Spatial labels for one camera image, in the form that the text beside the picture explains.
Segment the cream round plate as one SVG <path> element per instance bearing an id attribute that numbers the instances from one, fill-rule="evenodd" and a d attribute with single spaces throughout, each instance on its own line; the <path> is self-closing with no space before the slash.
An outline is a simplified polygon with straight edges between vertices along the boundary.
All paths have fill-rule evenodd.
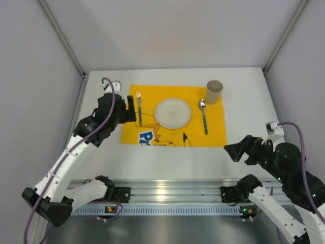
<path id="1" fill-rule="evenodd" d="M 180 98 L 167 98 L 160 101 L 155 107 L 154 117 L 160 126 L 176 130 L 189 123 L 191 108 Z"/>

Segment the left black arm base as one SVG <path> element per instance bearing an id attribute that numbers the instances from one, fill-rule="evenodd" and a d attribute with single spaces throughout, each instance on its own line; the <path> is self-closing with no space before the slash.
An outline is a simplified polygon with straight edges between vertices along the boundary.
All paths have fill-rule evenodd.
<path id="1" fill-rule="evenodd" d="M 103 198 L 100 201 L 129 203 L 131 197 L 131 188 L 129 187 L 108 187 Z"/>

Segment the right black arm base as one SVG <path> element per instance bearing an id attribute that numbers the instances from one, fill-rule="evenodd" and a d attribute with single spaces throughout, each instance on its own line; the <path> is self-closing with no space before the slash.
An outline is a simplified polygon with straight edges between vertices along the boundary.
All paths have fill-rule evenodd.
<path id="1" fill-rule="evenodd" d="M 241 186 L 221 187 L 221 201 L 230 206 L 235 206 L 238 203 L 249 203 L 249 191 Z"/>

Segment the yellow cloth placemat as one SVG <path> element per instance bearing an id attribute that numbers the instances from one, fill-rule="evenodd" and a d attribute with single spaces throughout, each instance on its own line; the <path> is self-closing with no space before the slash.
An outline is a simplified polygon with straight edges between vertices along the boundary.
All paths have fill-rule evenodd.
<path id="1" fill-rule="evenodd" d="M 131 85 L 129 94 L 141 93 L 142 126 L 139 122 L 125 123 L 120 143 L 132 145 L 178 147 L 224 147 L 227 144 L 222 98 L 205 109 L 208 135 L 205 135 L 198 102 L 206 88 L 195 86 Z M 158 103 L 167 98 L 180 98 L 191 108 L 189 123 L 176 130 L 160 126 L 154 117 Z"/>

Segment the beige paper cup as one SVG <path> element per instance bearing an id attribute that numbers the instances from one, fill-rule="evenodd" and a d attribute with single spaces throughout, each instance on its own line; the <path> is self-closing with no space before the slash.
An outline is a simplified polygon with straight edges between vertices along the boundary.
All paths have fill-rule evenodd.
<path id="1" fill-rule="evenodd" d="M 206 86 L 206 102 L 210 105 L 215 104 L 221 96 L 223 84 L 219 80 L 210 80 Z"/>

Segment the spoon with green handle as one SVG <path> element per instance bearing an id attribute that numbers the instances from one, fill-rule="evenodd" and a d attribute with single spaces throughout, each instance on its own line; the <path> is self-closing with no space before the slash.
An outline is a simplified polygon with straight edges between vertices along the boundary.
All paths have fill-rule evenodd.
<path id="1" fill-rule="evenodd" d="M 205 115 L 206 102 L 204 101 L 204 99 L 199 100 L 198 107 L 202 113 L 205 135 L 208 135 L 208 126 L 207 126 L 206 115 Z"/>

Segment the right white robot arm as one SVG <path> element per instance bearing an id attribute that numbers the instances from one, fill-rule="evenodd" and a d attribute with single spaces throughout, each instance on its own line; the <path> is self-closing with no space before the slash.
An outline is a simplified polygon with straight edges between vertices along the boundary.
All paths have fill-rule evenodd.
<path id="1" fill-rule="evenodd" d="M 324 243 L 324 183 L 302 170 L 303 155 L 297 146 L 247 135 L 238 143 L 224 146 L 233 162 L 247 154 L 246 165 L 259 165 L 281 183 L 282 192 L 299 212 L 297 221 L 282 207 L 256 176 L 240 179 L 234 190 L 235 203 L 250 201 L 276 225 L 289 243 Z"/>

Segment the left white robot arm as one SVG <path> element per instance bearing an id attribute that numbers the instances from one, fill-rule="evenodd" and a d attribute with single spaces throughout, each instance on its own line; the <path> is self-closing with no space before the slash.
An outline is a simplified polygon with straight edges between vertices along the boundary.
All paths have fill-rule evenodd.
<path id="1" fill-rule="evenodd" d="M 95 200 L 115 198 L 115 183 L 99 175 L 91 182 L 72 190 L 70 182 L 87 158 L 95 152 L 119 124 L 135 122 L 134 99 L 124 100 L 119 94 L 106 93 L 98 100 L 91 115 L 78 122 L 68 145 L 46 176 L 32 188 L 26 188 L 22 197 L 41 217 L 59 227 L 73 210 Z"/>

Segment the fork with green handle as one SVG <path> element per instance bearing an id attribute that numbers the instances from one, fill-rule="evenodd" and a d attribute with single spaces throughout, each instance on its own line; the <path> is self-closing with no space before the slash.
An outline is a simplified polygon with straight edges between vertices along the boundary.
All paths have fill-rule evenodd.
<path id="1" fill-rule="evenodd" d="M 141 97 L 141 93 L 136 92 L 136 97 L 137 97 L 137 104 L 138 104 L 139 125 L 142 126 L 142 109 L 141 109 L 142 97 Z"/>

